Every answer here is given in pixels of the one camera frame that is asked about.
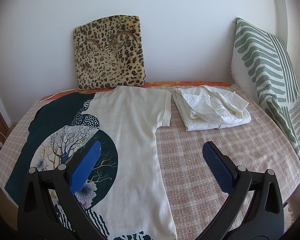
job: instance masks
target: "pink checkered cloth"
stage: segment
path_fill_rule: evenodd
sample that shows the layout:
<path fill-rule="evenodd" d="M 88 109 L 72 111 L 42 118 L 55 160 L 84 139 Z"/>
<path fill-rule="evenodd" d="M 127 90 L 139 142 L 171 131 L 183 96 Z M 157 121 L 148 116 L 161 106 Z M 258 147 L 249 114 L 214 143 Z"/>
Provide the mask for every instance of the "pink checkered cloth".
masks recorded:
<path fill-rule="evenodd" d="M 168 89 L 176 87 L 155 87 Z M 202 146 L 213 141 L 223 154 L 250 171 L 275 171 L 285 202 L 300 183 L 300 162 L 277 125 L 236 85 L 223 87 L 236 91 L 249 102 L 249 124 L 205 131 L 186 132 L 175 103 L 171 104 L 170 127 L 157 129 L 157 149 L 163 182 L 170 202 L 179 240 L 195 239 L 217 214 L 227 198 L 202 157 Z M 38 101 L 13 129 L 0 151 L 0 187 L 4 186 L 20 155 L 30 122 L 37 110 L 49 103 Z M 244 203 L 234 227 L 240 225 L 249 205 Z"/>

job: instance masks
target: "white cable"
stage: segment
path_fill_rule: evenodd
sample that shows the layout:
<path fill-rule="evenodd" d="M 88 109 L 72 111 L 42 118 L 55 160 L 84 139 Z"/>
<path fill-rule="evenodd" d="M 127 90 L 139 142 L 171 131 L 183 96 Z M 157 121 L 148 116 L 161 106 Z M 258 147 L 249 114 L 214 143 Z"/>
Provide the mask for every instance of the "white cable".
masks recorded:
<path fill-rule="evenodd" d="M 62 92 L 58 92 L 58 93 L 56 93 L 56 94 L 54 94 L 54 95 L 52 95 L 52 96 L 50 96 L 50 97 L 44 99 L 43 101 L 48 100 L 48 99 L 54 97 L 55 95 L 57 95 L 57 94 L 59 94 L 59 93 L 68 92 L 68 91 L 72 91 L 72 90 L 75 90 L 75 88 L 74 88 L 74 89 L 65 90 L 65 91 L 62 91 Z"/>
<path fill-rule="evenodd" d="M 0 133 L 2 134 L 3 137 L 5 137 L 2 132 L 0 132 Z M 5 137 L 5 139 L 7 139 L 7 138 Z"/>

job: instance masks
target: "green striped blanket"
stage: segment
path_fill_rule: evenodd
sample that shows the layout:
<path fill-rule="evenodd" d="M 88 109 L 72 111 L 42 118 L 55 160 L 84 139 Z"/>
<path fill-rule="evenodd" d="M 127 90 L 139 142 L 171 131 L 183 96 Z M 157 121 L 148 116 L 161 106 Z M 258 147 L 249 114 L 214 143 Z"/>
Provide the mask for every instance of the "green striped blanket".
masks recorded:
<path fill-rule="evenodd" d="M 300 160 L 300 93 L 282 40 L 238 18 L 231 71 L 236 84 L 286 135 Z"/>

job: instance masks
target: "leopard print bag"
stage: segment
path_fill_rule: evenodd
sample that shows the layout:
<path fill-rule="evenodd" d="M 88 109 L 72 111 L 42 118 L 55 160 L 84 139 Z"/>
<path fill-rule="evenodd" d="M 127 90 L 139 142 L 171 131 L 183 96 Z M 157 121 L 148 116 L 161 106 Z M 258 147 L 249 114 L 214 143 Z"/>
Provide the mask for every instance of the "leopard print bag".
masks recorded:
<path fill-rule="evenodd" d="M 79 90 L 144 84 L 137 16 L 115 15 L 75 28 L 74 55 Z"/>

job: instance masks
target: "blue gripper pad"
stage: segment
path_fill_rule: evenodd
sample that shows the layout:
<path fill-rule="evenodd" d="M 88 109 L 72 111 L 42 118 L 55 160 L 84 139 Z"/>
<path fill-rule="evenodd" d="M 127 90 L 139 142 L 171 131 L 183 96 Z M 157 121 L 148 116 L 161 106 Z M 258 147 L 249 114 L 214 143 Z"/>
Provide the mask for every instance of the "blue gripper pad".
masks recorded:
<path fill-rule="evenodd" d="M 202 153 L 221 190 L 231 194 L 234 189 L 234 178 L 223 161 L 209 143 L 203 145 Z"/>
<path fill-rule="evenodd" d="M 94 165 L 100 157 L 101 153 L 101 144 L 98 141 L 95 141 L 90 149 L 87 151 L 85 156 L 79 162 L 77 167 L 71 173 L 71 179 L 69 188 L 71 193 L 74 193 L 78 190 L 81 190 L 88 179 Z"/>

